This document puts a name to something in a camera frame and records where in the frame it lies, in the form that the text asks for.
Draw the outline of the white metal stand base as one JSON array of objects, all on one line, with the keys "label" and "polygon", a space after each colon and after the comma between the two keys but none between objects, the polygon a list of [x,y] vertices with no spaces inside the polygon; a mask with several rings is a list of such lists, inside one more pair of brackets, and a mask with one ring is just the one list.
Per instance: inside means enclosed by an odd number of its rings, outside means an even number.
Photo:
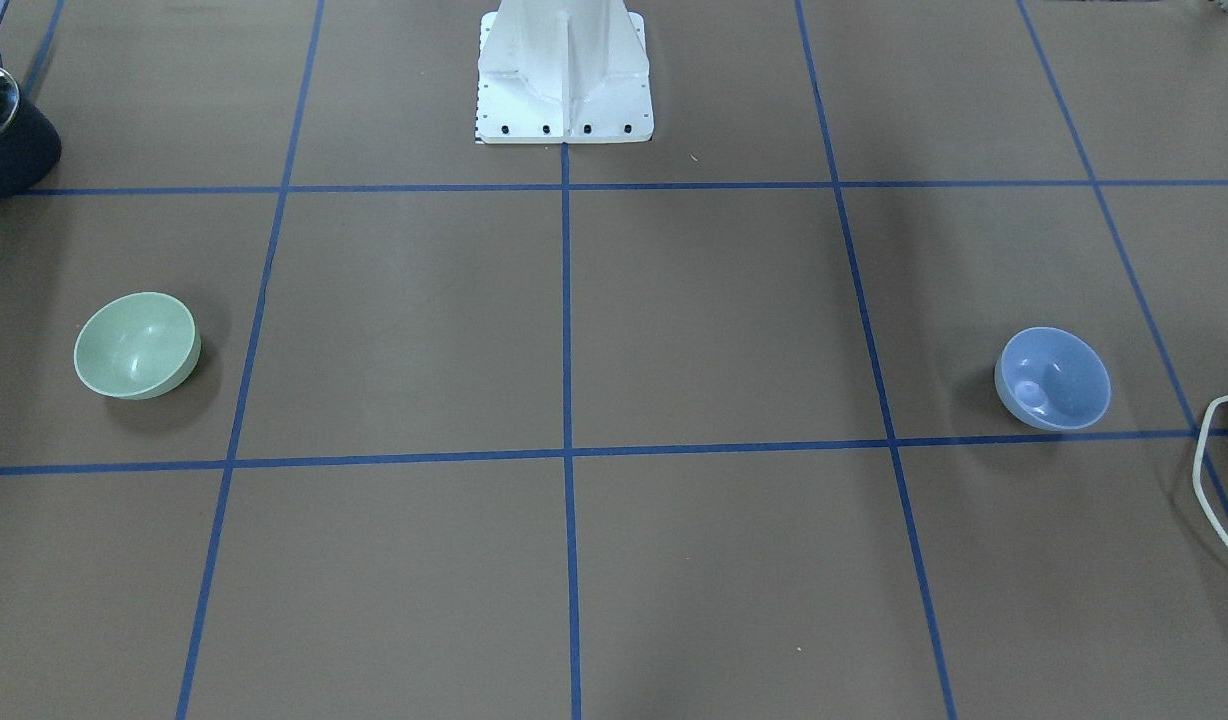
[{"label": "white metal stand base", "polygon": [[478,41],[476,143],[655,138],[645,18],[623,1],[503,1]]}]

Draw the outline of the blue bowl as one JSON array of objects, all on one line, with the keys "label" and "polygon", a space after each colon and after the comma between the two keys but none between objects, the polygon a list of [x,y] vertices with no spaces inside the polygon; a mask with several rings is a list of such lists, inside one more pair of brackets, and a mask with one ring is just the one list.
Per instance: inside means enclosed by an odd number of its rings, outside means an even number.
[{"label": "blue bowl", "polygon": [[1113,401],[1111,377],[1098,351],[1054,327],[1012,335],[995,359],[993,387],[1009,415],[1045,432],[1093,428]]}]

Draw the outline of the green bowl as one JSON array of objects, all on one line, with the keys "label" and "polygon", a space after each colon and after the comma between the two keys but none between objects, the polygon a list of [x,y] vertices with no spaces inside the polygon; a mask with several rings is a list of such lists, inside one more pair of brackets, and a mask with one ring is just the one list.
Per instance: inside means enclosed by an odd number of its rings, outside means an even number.
[{"label": "green bowl", "polygon": [[201,332],[169,292],[130,292],[102,306],[79,331],[72,369],[90,391],[146,401],[176,389],[201,358]]}]

